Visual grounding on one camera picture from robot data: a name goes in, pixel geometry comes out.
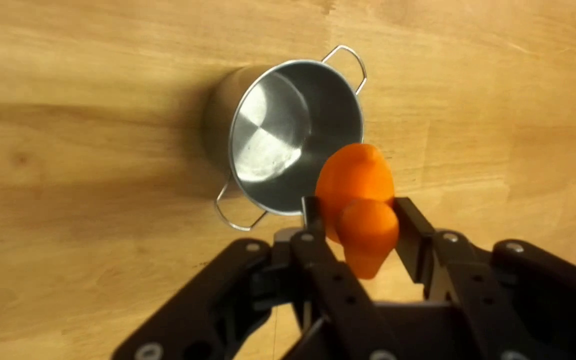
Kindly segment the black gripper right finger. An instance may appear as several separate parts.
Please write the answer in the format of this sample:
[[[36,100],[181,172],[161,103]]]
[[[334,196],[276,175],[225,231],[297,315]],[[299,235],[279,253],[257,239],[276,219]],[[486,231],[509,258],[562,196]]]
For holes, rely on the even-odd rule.
[[[576,265],[526,239],[482,249],[393,201],[400,255],[421,288],[390,307],[401,360],[576,360]]]

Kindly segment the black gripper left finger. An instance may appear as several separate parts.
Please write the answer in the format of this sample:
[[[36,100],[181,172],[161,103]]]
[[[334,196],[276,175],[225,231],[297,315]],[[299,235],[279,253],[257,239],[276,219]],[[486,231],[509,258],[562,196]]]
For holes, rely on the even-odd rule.
[[[285,360],[367,360],[370,300],[324,239],[322,204],[302,200],[303,224],[271,244],[238,237],[166,300],[110,360],[233,360],[282,304],[291,304],[299,340]]]

